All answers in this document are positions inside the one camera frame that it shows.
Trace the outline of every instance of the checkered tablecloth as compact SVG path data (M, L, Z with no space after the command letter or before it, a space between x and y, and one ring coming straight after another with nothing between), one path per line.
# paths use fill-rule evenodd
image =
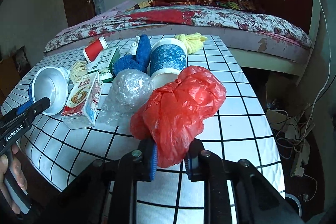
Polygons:
M162 37L149 37L151 44ZM270 126L251 85L240 66L218 36L207 36L203 49L189 55L188 65L203 66L223 83L226 101L217 114L204 120L204 131L197 136L207 150L237 162L248 159L285 195L280 157ZM108 42L126 53L134 38ZM42 59L16 85L4 104L2 114L28 100L28 86L38 70L47 65L70 68L84 59L83 48ZM100 110L111 83L104 84ZM139 141L127 128L111 127L99 121L92 128L70 130L60 113L39 115L33 127L20 140L20 147L36 170L62 191L93 160L116 160L137 148ZM233 223L236 223L231 183L228 182ZM203 223L204 183L190 182L184 164L158 169L153 182L138 182L137 223Z

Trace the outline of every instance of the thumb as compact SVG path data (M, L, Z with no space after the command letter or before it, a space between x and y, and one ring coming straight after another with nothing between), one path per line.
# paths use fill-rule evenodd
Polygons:
M6 173L8 168L8 158L5 154L0 157L0 182L3 182L4 173Z

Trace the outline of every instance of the metal bolt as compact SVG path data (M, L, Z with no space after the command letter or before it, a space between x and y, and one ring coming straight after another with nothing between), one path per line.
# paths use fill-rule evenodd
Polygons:
M92 165L93 165L94 167L101 167L102 164L103 164L103 160L100 160L100 159L96 159L96 160L94 160L94 161L92 162Z
M211 152L210 152L209 150L202 150L202 151L201 151L201 155L202 155L203 157L209 157L210 154L211 154Z
M140 150L133 150L132 156L133 157L140 157L142 155L142 152Z
M244 167L248 167L251 164L247 159L238 160L238 163Z

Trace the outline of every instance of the blue knitted cloth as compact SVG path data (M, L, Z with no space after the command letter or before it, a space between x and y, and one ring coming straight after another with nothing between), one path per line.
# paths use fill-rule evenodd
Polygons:
M137 69L142 72L147 72L151 54L151 43L148 36L143 34L140 36L136 55L125 55L119 58L113 66L113 73L117 75L119 71L124 69Z

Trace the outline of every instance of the red plastic bag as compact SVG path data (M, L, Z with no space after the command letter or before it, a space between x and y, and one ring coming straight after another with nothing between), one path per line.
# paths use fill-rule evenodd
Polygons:
M174 82L153 91L132 116L131 133L140 140L152 135L159 167L178 164L203 131L203 120L212 117L225 99L225 87L209 70L189 66Z

